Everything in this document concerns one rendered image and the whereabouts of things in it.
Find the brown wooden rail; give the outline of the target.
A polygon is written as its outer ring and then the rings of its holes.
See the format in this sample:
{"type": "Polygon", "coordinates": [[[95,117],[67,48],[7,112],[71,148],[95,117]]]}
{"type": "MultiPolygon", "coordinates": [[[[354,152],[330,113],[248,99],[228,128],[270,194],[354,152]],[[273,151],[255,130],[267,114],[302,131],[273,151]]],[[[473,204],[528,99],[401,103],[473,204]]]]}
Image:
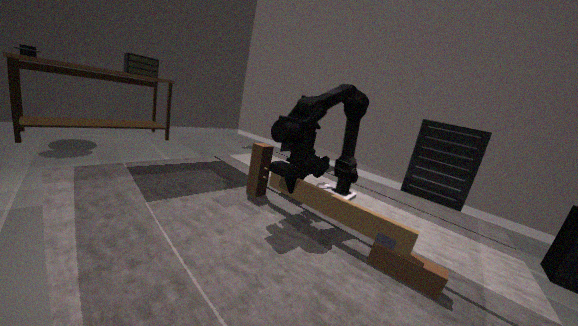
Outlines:
{"type": "Polygon", "coordinates": [[[297,178],[293,193],[288,192],[285,178],[271,172],[269,186],[329,216],[341,224],[375,240],[377,233],[397,241],[394,251],[409,257],[420,231],[379,215],[357,203],[297,178]]]}

